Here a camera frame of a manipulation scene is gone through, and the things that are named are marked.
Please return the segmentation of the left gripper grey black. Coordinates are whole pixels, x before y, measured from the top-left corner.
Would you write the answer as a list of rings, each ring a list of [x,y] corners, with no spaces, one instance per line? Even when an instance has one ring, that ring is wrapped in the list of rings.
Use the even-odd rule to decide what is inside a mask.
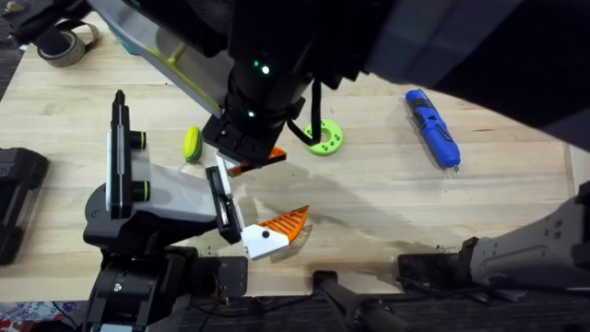
[[[216,154],[230,177],[241,164]],[[242,228],[235,205],[224,192],[216,166],[206,178],[145,161],[107,180],[89,197],[83,240],[105,252],[159,252],[183,240],[217,230],[228,243],[242,240],[244,252],[258,260],[287,249],[301,234],[309,206]]]

